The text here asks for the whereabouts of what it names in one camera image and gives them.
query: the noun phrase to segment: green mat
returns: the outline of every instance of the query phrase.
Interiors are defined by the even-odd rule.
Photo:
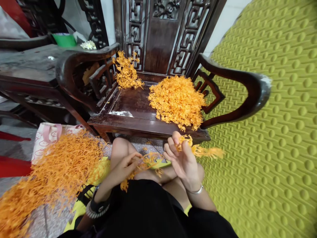
[[[225,159],[201,159],[204,185],[240,237],[317,233],[317,1],[253,0],[214,50],[220,65],[262,73],[267,105],[251,118],[209,128]],[[240,83],[215,82],[225,100],[205,118],[238,108]]]

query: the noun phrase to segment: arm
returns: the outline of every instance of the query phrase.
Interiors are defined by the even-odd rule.
[[[179,144],[180,136],[181,135],[175,131],[172,138],[168,138],[168,143],[164,145],[165,152],[163,156],[172,162],[175,173],[181,179],[186,189],[191,205],[207,211],[217,212],[215,204],[205,189],[202,189],[199,194],[193,193],[200,190],[203,178],[199,177],[196,157],[188,145],[188,142],[184,141],[182,143],[182,151],[178,152],[176,149],[176,146]]]
[[[175,173],[181,179],[193,206],[188,212],[188,217],[195,236],[237,238],[230,223],[217,212],[207,191],[201,189],[203,173],[199,173],[196,157],[187,141],[182,143],[182,151],[178,152],[176,149],[179,146],[180,136],[178,132],[174,132],[172,138],[168,138],[163,155],[172,162]]]
[[[99,185],[99,189],[96,192],[93,200],[95,203],[101,203],[108,200],[110,197],[112,188],[116,185],[119,185],[126,177],[128,177],[133,170],[139,164],[139,160],[135,160],[132,162],[132,158],[139,157],[142,155],[134,152],[126,157],[124,157],[109,173],[109,175],[104,179],[104,181]],[[87,214],[85,214],[78,224],[76,230],[81,232],[86,232],[89,228],[94,224],[94,220],[90,218]]]
[[[217,208],[214,202],[211,200],[209,194],[204,188],[202,189],[202,192],[200,194],[193,194],[190,193],[188,190],[186,190],[186,192],[188,199],[193,207],[197,207],[211,212],[217,212]]]

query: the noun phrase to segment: pile of orange flowers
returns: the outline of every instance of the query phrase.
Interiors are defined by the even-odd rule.
[[[150,152],[143,156],[143,162],[137,166],[137,168],[127,177],[123,182],[120,184],[120,188],[122,191],[127,192],[129,187],[128,180],[133,180],[134,176],[142,171],[148,170],[152,168],[153,166],[157,165],[157,159],[164,159],[163,155],[157,152]],[[161,177],[162,175],[162,169],[156,169],[156,174]]]
[[[223,159],[224,157],[225,153],[221,148],[216,148],[216,147],[204,148],[204,147],[201,147],[200,145],[193,145],[193,139],[191,136],[188,136],[188,135],[184,135],[180,137],[179,144],[177,145],[178,151],[182,151],[182,143],[185,140],[188,141],[188,144],[191,147],[193,154],[197,157],[206,156],[211,159],[217,159],[217,158]]]
[[[0,199],[0,237],[24,237],[32,222],[31,213],[41,205],[63,208],[74,201],[88,178],[98,179],[104,145],[86,130],[61,136],[44,150],[32,165],[29,177],[22,178]]]
[[[133,53],[134,57],[126,58],[123,51],[118,51],[119,57],[112,58],[112,62],[116,65],[117,73],[116,80],[119,84],[119,89],[132,88],[135,89],[142,87],[144,83],[138,78],[134,64],[140,62],[139,58],[136,58],[136,52]]]
[[[185,131],[192,125],[196,131],[202,123],[201,107],[206,106],[204,95],[195,90],[190,78],[167,77],[150,87],[148,99],[157,110],[156,118],[167,123],[174,122]]]

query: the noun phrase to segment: red stool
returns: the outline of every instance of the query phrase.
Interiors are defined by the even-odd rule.
[[[0,131],[0,139],[13,141],[31,141],[31,138],[15,136]],[[31,173],[31,162],[0,156],[0,178],[28,176]]]

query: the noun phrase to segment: green bowl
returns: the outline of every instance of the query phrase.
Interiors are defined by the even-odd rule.
[[[53,37],[60,47],[74,47],[77,45],[73,35],[68,33],[55,33]]]

